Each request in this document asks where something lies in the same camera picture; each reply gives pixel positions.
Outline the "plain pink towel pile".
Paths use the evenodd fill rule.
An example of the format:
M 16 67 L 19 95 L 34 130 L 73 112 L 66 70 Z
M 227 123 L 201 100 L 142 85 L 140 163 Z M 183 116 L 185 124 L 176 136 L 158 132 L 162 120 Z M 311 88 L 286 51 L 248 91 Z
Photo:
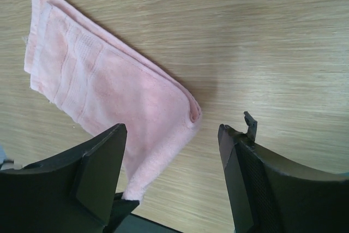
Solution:
M 200 128 L 184 86 L 65 0 L 32 0 L 24 70 L 31 89 L 89 134 L 125 124 L 127 200 L 142 200 Z

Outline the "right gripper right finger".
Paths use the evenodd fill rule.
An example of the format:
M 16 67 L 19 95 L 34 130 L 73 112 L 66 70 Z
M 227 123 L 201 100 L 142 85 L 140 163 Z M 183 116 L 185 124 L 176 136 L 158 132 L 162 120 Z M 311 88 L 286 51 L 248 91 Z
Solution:
M 218 144 L 235 232 L 348 232 L 348 174 L 310 168 L 256 143 L 227 124 Z

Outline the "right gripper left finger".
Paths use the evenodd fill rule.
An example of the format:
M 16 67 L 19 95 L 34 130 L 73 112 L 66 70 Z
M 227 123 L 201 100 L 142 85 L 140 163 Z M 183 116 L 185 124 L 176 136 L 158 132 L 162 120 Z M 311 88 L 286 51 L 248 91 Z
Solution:
M 1 232 L 113 232 L 127 130 L 116 124 L 55 156 L 1 171 Z

